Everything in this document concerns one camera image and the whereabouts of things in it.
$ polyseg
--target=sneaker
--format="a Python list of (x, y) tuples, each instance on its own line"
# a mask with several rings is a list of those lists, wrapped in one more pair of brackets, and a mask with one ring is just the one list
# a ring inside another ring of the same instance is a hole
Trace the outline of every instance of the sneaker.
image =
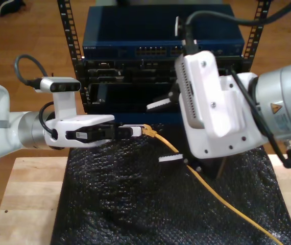
[(17, 12), (21, 6), (25, 6), (23, 0), (1, 0), (0, 16)]

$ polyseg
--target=metal rack frame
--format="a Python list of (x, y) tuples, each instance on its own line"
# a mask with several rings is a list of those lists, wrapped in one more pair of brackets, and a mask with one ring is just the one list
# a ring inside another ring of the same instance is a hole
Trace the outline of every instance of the metal rack frame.
[[(267, 17), (269, 7), (272, 0), (258, 0), (258, 6), (255, 12), (254, 19), (264, 19)], [(91, 103), (89, 98), (89, 91), (86, 84), (86, 72), (83, 65), (82, 53), (78, 41), (78, 36), (75, 28), (75, 22), (73, 18), (73, 12), (70, 4), (70, 0), (57, 0), (58, 8), (61, 16), (61, 20), (64, 27), (66, 41), (69, 49), (69, 54), (74, 67), (77, 80), (82, 84), (80, 90), (81, 99), (84, 107), (84, 111), (87, 111), (88, 105)], [(263, 26), (252, 27), (246, 49), (243, 56), (242, 71), (248, 72), (251, 69), (253, 60), (259, 45)]]

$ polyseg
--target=blue network switch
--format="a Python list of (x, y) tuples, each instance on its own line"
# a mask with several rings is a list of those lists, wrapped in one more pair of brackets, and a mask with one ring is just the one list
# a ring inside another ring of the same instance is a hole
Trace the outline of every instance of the blue network switch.
[[(170, 59), (182, 53), (175, 37), (176, 16), (198, 10), (233, 15), (229, 5), (146, 5), (90, 7), (83, 40), (87, 60)], [(244, 40), (238, 26), (214, 17), (198, 18), (193, 35), (201, 50), (216, 56), (241, 56)]]

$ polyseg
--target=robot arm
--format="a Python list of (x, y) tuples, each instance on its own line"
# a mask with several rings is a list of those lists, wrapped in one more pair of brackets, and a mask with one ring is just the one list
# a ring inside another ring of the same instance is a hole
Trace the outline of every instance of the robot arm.
[(53, 94), (53, 119), (51, 113), (10, 112), (8, 91), (0, 85), (0, 157), (20, 149), (87, 148), (141, 135), (139, 126), (115, 125), (113, 115), (77, 115), (74, 92), (81, 84), (76, 79), (44, 77), (39, 82), (37, 92)]
[[(211, 52), (182, 55), (175, 69), (183, 123), (195, 157), (234, 155), (271, 141), (234, 77), (219, 77)], [(284, 141), (288, 154), (284, 166), (291, 168), (291, 66), (259, 77), (250, 72), (236, 76), (269, 134)]]

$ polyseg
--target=black bubble wrap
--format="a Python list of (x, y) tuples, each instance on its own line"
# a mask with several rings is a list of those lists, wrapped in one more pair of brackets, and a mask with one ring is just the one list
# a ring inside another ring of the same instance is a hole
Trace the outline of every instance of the black bubble wrap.
[[(185, 147), (182, 128), (155, 129)], [(170, 153), (148, 136), (72, 149), (51, 244), (275, 244), (220, 203), (184, 164), (162, 168), (158, 157)], [(205, 179), (291, 244), (291, 220), (263, 148), (230, 157), (221, 178)]]

